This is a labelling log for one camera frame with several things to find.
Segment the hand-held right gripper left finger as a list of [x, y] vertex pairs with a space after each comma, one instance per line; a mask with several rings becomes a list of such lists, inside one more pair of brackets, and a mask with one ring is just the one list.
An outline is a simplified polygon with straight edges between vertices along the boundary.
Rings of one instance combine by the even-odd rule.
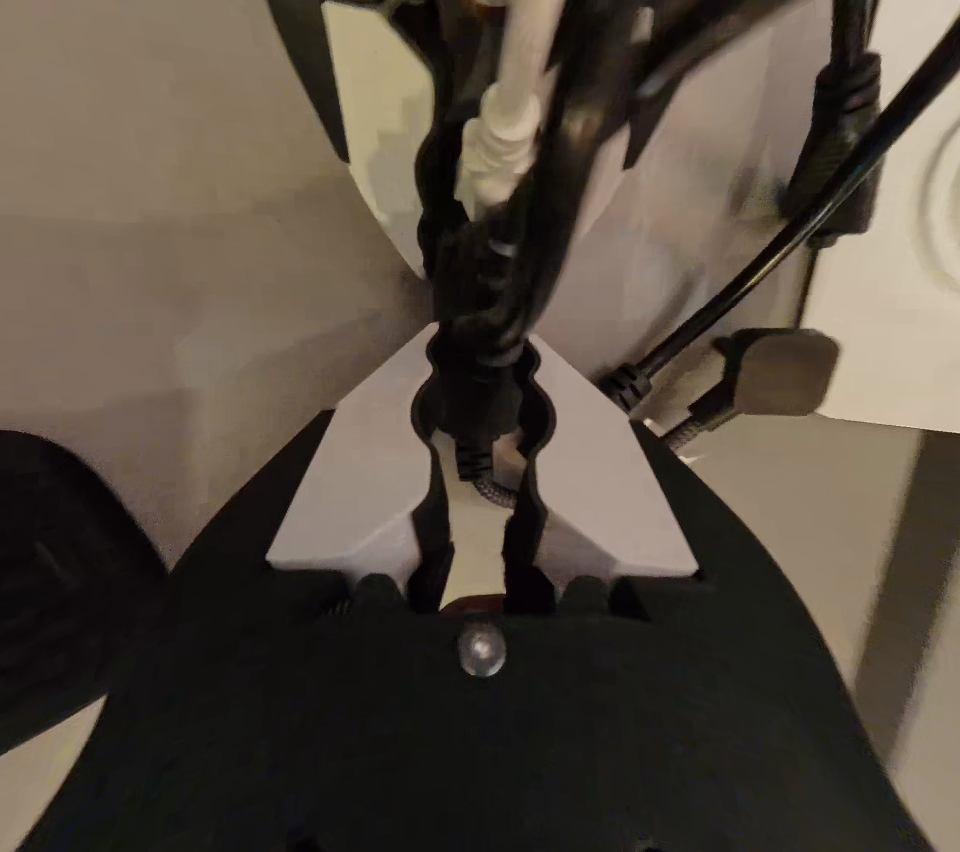
[[414, 401], [433, 373], [427, 347], [438, 330], [427, 325], [337, 405], [270, 545], [271, 567], [409, 584], [424, 557], [413, 514], [432, 475]]

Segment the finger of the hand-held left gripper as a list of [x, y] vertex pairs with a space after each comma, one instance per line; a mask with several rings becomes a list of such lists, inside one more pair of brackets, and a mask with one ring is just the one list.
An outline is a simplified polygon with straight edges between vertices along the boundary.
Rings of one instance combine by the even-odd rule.
[[643, 16], [609, 16], [558, 78], [525, 223], [525, 334], [548, 306], [569, 257], [594, 163], [630, 98]]
[[411, 270], [426, 276], [415, 166], [434, 120], [431, 73], [380, 12], [322, 6], [354, 184]]

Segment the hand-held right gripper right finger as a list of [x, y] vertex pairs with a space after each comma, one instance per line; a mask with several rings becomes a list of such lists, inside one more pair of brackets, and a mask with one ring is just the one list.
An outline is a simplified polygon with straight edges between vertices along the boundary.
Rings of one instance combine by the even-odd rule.
[[516, 366], [525, 465], [504, 537], [508, 576], [689, 578], [699, 564], [625, 412], [537, 336]]

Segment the black dimpled round pad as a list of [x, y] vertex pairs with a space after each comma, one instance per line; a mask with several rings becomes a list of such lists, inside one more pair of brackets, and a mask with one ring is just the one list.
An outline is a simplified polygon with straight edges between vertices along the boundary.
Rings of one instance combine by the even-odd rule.
[[1, 433], [1, 751], [106, 695], [167, 570], [73, 452]]

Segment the white rounded pad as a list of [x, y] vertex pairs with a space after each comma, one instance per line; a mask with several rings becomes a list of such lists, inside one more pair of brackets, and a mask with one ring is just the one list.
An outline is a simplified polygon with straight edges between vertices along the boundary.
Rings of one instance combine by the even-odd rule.
[[[879, 0], [871, 45], [888, 105], [958, 18], [959, 0]], [[959, 80], [886, 156], [868, 233], [818, 256], [803, 324], [841, 346], [822, 414], [959, 429]]]

